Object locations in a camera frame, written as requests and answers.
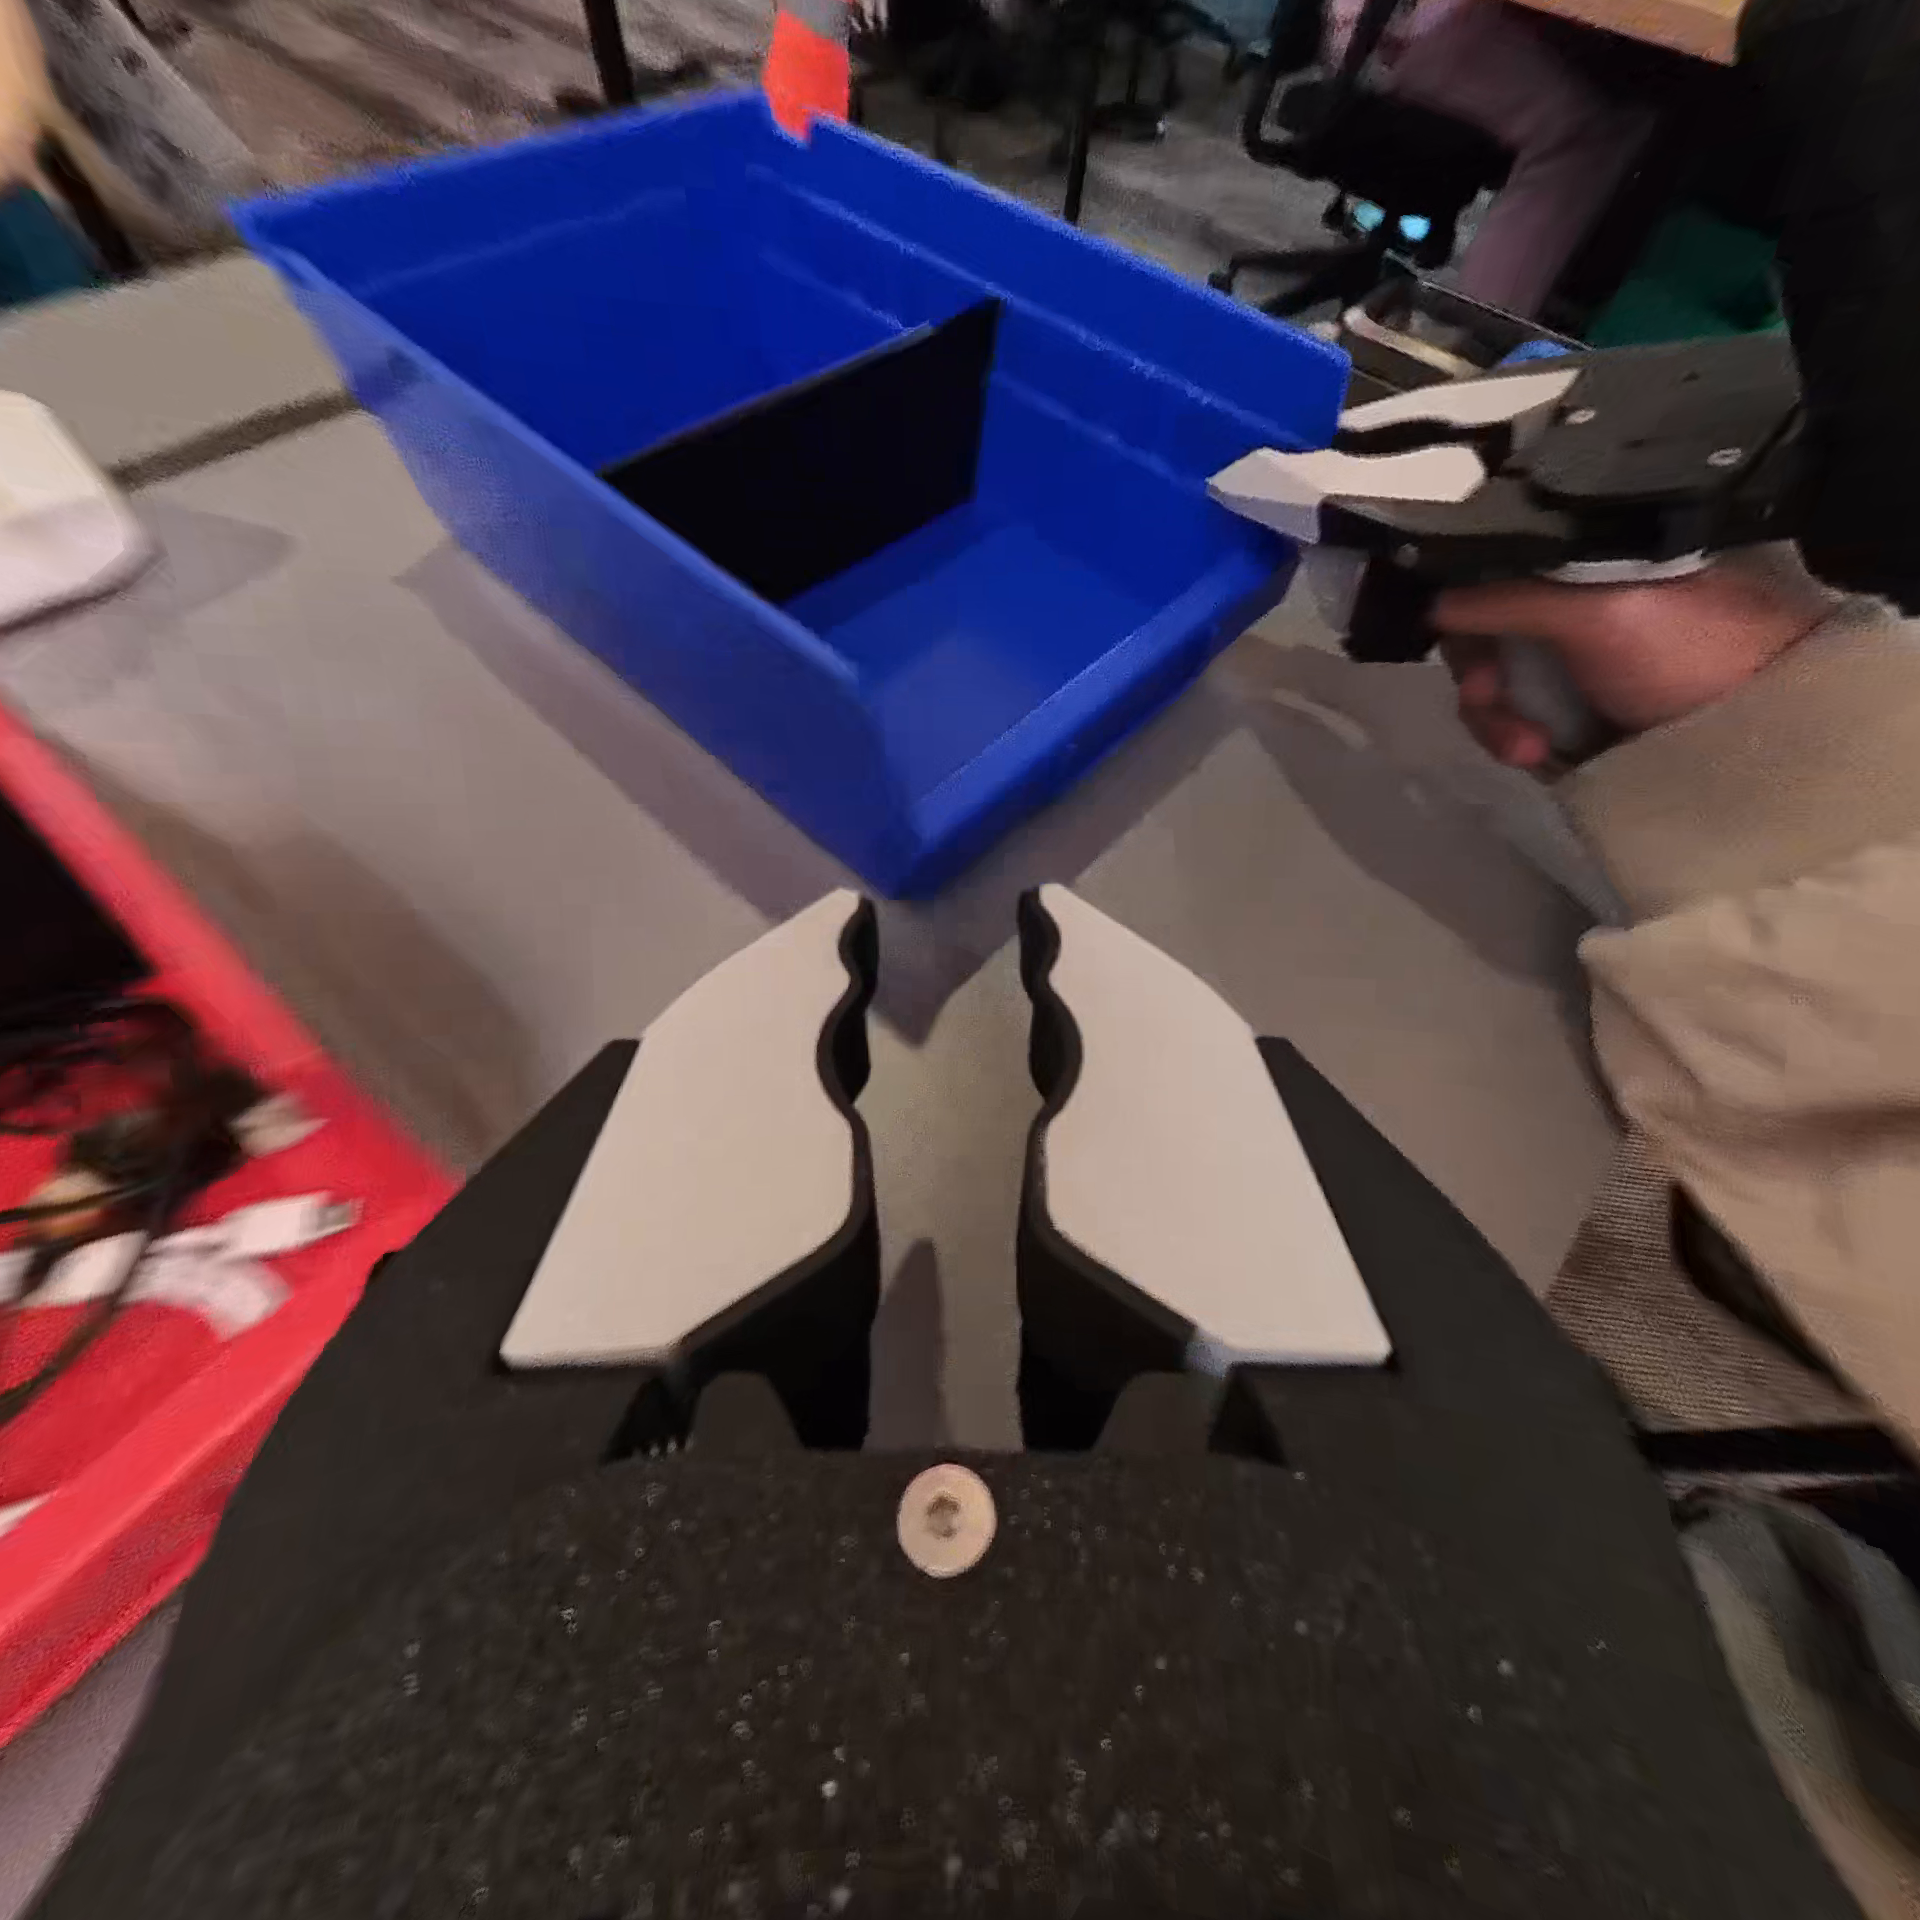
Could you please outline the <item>person's right forearm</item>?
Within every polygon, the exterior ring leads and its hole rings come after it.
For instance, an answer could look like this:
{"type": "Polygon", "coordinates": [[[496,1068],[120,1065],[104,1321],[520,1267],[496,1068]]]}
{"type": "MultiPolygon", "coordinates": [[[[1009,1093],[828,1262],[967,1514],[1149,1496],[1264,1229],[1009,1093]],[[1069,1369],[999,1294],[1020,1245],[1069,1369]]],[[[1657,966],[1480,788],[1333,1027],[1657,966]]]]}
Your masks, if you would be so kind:
{"type": "Polygon", "coordinates": [[[1596,752],[1557,797],[1614,925],[1916,852],[1916,621],[1852,596],[1738,688],[1596,752]]]}

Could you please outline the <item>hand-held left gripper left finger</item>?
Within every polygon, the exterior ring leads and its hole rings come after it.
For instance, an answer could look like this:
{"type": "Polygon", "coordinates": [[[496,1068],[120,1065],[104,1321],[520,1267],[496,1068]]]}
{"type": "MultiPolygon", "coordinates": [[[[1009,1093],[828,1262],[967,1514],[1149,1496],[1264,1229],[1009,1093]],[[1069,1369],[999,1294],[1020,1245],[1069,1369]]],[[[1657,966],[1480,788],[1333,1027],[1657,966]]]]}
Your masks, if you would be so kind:
{"type": "Polygon", "coordinates": [[[867,1445],[877,961],[877,903],[828,892],[652,1018],[501,1329],[508,1379],[643,1371],[692,1412],[754,1375],[801,1445],[867,1445]]]}

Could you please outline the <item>person's right hand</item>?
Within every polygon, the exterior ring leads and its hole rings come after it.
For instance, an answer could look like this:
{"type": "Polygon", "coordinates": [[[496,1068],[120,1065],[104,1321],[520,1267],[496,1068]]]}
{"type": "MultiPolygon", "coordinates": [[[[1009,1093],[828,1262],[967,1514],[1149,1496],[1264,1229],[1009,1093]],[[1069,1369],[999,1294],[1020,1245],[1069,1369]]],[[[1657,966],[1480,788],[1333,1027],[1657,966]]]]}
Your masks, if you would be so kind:
{"type": "Polygon", "coordinates": [[[1559,752],[1550,728],[1522,710],[1503,641],[1559,658],[1607,733],[1633,738],[1738,688],[1839,601],[1794,552],[1752,546],[1664,582],[1514,577],[1445,589],[1431,601],[1431,631],[1475,744],[1508,768],[1545,773],[1559,752]]]}

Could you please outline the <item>blue plastic bin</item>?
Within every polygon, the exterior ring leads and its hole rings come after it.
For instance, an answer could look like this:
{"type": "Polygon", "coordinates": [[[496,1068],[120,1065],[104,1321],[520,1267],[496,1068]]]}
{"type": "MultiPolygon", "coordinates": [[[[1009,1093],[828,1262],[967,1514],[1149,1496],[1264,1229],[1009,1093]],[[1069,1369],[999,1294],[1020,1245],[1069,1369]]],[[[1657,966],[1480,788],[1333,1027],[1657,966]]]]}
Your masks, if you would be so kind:
{"type": "Polygon", "coordinates": [[[233,203],[449,540],[886,896],[934,893],[1270,609],[1208,498],[1353,365],[754,91],[233,203]],[[1002,298],[974,498],[774,607],[598,477],[1002,298]]]}

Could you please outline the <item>dark cloth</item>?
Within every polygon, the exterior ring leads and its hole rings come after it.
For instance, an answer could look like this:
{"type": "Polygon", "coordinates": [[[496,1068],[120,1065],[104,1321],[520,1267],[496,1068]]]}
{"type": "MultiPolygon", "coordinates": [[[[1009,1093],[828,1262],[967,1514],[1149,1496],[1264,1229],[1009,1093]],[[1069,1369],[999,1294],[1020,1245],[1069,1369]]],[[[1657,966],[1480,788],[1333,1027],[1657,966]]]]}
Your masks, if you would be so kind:
{"type": "Polygon", "coordinates": [[[1802,379],[1794,531],[1832,589],[1916,614],[1916,2],[1748,2],[1802,379]]]}

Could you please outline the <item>red plastic bin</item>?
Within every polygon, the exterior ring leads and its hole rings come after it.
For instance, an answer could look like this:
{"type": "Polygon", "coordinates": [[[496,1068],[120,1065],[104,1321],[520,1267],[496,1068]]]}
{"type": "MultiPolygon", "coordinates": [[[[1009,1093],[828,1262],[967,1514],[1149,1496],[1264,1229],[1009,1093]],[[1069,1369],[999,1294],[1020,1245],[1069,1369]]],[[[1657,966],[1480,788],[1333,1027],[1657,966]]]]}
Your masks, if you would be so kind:
{"type": "Polygon", "coordinates": [[[120,1647],[204,1558],[262,1436],[447,1170],[361,1094],[78,776],[2,714],[2,792],[153,961],[197,1031],[306,1133],[242,1160],[159,1238],[106,1360],[2,1436],[2,1741],[120,1647]]]}

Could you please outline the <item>black bin divider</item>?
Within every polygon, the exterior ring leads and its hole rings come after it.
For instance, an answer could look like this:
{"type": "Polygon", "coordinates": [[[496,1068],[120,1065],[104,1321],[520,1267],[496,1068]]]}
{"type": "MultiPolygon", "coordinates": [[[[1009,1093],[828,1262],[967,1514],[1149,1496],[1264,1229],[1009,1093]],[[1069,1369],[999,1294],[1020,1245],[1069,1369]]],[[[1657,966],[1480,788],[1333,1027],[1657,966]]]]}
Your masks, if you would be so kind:
{"type": "Polygon", "coordinates": [[[136,974],[120,930],[2,802],[2,1018],[106,999],[136,974]]]}
{"type": "Polygon", "coordinates": [[[598,477],[784,607],[967,507],[1002,298],[687,426],[598,477]]]}

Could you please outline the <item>orange traffic cone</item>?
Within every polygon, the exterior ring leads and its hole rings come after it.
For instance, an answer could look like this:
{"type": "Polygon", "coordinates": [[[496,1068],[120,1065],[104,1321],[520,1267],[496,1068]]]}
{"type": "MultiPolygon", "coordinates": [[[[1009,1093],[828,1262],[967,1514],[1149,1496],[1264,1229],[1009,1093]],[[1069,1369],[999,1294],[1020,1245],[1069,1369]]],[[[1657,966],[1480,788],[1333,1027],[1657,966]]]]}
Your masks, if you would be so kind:
{"type": "Polygon", "coordinates": [[[852,113],[852,2],[777,2],[760,88],[780,132],[852,113]]]}

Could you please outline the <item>dark metal tray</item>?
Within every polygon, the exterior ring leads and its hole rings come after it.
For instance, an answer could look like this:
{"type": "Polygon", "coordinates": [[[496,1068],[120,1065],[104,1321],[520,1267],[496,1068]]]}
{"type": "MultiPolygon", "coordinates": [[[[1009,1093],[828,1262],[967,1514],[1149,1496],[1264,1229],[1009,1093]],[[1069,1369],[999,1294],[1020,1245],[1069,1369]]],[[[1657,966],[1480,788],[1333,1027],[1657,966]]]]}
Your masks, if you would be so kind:
{"type": "Polygon", "coordinates": [[[1459,298],[1424,277],[1393,277],[1353,302],[1332,321],[1332,343],[1349,353],[1344,406],[1530,367],[1584,343],[1514,320],[1503,309],[1459,298]]]}

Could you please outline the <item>person's grey trousers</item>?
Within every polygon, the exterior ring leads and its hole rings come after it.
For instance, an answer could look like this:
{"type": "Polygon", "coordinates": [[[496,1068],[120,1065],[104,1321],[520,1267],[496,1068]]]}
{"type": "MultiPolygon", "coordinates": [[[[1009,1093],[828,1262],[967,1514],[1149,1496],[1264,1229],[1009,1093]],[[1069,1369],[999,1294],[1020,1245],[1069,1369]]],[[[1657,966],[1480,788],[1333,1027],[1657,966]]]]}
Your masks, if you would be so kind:
{"type": "Polygon", "coordinates": [[[1708,1496],[1682,1551],[1791,1804],[1864,1918],[1916,1918],[1916,1582],[1808,1505],[1708,1496]]]}

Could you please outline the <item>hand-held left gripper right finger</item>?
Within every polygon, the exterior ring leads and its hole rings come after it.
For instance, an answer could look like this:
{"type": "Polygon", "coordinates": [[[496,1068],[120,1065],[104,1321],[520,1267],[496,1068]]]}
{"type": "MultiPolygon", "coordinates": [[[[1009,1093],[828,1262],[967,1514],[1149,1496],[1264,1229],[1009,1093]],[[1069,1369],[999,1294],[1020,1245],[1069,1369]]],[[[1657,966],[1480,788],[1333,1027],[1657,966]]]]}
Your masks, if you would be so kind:
{"type": "Polygon", "coordinates": [[[1023,1445],[1093,1448],[1140,1379],[1386,1369],[1246,1018],[1064,884],[1016,917],[1038,1100],[1016,1224],[1023,1445]]]}

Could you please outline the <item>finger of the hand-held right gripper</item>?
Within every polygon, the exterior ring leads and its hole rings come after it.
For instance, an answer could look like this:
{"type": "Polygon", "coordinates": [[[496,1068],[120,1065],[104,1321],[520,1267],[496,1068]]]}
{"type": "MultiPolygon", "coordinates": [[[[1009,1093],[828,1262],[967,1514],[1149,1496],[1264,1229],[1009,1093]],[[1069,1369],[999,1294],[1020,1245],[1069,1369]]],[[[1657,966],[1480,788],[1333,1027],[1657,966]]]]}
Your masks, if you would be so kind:
{"type": "Polygon", "coordinates": [[[1324,532],[1324,507],[1383,517],[1391,507],[1459,507],[1488,482],[1468,442],[1429,442],[1396,454],[1257,448],[1208,477],[1208,497],[1235,517],[1296,544],[1340,540],[1324,532]]]}
{"type": "Polygon", "coordinates": [[[1584,371],[1584,365],[1510,365],[1467,380],[1369,397],[1340,412],[1339,450],[1393,454],[1429,442],[1480,442],[1493,433],[1538,433],[1584,371]]]}

